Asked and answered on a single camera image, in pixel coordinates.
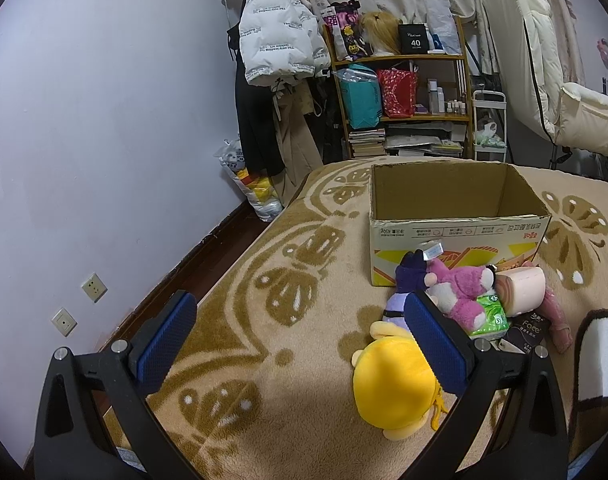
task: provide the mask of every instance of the blue gripper pad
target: blue gripper pad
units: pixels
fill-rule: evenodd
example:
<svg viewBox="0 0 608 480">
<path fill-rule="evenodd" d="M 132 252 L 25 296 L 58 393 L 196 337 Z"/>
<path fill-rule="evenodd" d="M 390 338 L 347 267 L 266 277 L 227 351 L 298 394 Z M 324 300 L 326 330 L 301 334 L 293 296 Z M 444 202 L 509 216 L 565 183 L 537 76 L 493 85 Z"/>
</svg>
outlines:
<svg viewBox="0 0 608 480">
<path fill-rule="evenodd" d="M 424 301 L 429 304 L 425 304 L 420 297 L 425 298 Z M 406 297 L 404 320 L 443 390 L 461 397 L 474 364 L 467 362 L 463 352 L 458 349 L 458 344 L 467 345 L 468 336 L 454 321 L 444 317 L 423 292 Z M 455 323 L 455 326 L 450 327 L 449 323 Z M 457 332 L 455 338 L 452 338 L 450 332 L 453 331 L 461 332 L 466 339 L 460 338 Z"/>
<path fill-rule="evenodd" d="M 171 369 L 180 348 L 195 325 L 197 303 L 192 294 L 178 291 L 162 312 L 146 323 L 133 337 L 131 371 L 143 396 L 153 394 Z"/>
</svg>

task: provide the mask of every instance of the open cardboard box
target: open cardboard box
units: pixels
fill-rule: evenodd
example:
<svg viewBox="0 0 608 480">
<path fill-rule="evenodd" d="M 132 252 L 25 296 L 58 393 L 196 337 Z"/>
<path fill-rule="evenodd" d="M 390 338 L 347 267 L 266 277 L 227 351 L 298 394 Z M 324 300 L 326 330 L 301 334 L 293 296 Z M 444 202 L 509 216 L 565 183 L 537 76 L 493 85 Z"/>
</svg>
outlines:
<svg viewBox="0 0 608 480">
<path fill-rule="evenodd" d="M 440 240 L 449 267 L 532 260 L 550 222 L 520 173 L 496 162 L 408 162 L 373 166 L 370 176 L 372 284 L 395 285 L 408 251 Z"/>
</svg>

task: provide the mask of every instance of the black box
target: black box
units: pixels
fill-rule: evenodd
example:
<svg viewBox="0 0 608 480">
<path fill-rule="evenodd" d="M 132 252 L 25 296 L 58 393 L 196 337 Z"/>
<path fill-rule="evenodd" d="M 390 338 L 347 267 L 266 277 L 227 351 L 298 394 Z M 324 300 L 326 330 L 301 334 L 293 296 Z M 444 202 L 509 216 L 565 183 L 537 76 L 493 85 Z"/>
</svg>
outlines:
<svg viewBox="0 0 608 480">
<path fill-rule="evenodd" d="M 427 54 L 426 26 L 423 23 L 399 25 L 399 42 L 402 46 L 402 54 Z"/>
<path fill-rule="evenodd" d="M 505 352 L 529 354 L 542 342 L 550 327 L 550 321 L 536 312 L 521 314 L 511 321 L 510 329 L 499 343 L 500 349 Z"/>
</svg>

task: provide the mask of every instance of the beige blanket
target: beige blanket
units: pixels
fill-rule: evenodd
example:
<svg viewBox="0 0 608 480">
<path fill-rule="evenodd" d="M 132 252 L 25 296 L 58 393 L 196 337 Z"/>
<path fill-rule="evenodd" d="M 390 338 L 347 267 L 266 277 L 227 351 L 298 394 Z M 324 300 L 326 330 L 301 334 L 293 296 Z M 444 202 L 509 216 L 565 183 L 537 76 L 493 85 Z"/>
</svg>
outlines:
<svg viewBox="0 0 608 480">
<path fill-rule="evenodd" d="M 351 390 L 350 357 L 370 342 L 392 293 L 369 281 L 369 168 L 400 160 L 315 171 L 200 303 L 148 402 L 206 478 L 397 479 L 433 435 L 427 424 L 403 442 L 385 440 L 358 416 Z M 608 308 L 608 184 L 518 169 L 554 214 L 538 259 L 575 334 L 589 311 Z M 574 352 L 548 346 L 570 416 Z M 498 394 L 464 465 L 480 457 L 501 405 Z M 112 413 L 107 423 L 127 446 Z"/>
</svg>

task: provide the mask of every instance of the white rolling cart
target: white rolling cart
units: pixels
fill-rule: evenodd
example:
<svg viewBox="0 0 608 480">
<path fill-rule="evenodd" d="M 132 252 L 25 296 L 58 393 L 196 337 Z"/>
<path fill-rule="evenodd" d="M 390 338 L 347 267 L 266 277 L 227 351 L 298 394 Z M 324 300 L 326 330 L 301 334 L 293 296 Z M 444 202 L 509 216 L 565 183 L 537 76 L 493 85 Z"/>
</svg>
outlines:
<svg viewBox="0 0 608 480">
<path fill-rule="evenodd" d="M 491 117 L 494 114 L 498 116 L 504 114 L 502 122 L 502 130 L 497 130 L 497 135 L 504 141 L 504 147 L 495 146 L 480 146 L 477 144 L 475 134 L 478 131 L 479 111 L 486 109 L 490 111 Z M 475 150 L 475 160 L 478 159 L 479 153 L 499 153 L 502 156 L 502 162 L 506 162 L 506 151 L 508 148 L 508 135 L 506 133 L 506 95 L 501 92 L 491 92 L 489 90 L 477 90 L 473 92 L 473 148 Z"/>
</svg>

